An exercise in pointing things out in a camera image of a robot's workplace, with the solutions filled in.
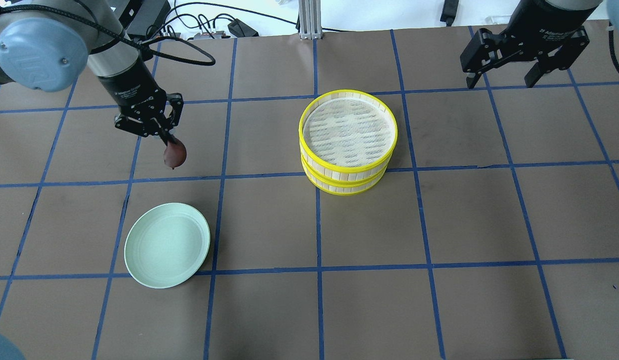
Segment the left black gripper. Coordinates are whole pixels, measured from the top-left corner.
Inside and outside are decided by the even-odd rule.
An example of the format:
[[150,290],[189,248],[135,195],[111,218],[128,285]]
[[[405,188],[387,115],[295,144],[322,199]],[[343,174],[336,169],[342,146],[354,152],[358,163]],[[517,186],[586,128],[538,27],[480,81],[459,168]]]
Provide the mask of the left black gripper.
[[173,133],[183,111],[183,95],[162,89],[145,63],[98,80],[119,107],[117,129],[143,138],[157,136],[166,147],[176,144]]

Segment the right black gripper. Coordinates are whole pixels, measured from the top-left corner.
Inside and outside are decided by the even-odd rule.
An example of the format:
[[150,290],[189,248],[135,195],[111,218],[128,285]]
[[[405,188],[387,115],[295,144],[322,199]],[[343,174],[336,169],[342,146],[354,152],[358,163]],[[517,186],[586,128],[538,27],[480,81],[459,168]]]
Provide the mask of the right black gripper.
[[485,72],[512,62],[536,60],[524,76],[526,88],[555,69],[570,68],[590,43],[584,28],[587,18],[587,13],[521,13],[499,33],[479,28],[460,54],[467,88],[476,88]]

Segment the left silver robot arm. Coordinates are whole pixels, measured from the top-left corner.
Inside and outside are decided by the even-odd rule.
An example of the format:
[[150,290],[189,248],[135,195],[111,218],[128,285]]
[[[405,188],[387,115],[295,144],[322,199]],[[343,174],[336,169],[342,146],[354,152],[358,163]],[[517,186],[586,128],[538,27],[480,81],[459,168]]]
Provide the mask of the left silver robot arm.
[[119,107],[115,126],[159,137],[184,150],[174,136],[183,98],[167,93],[142,52],[104,0],[22,0],[0,6],[0,85],[44,92],[67,89],[89,68]]

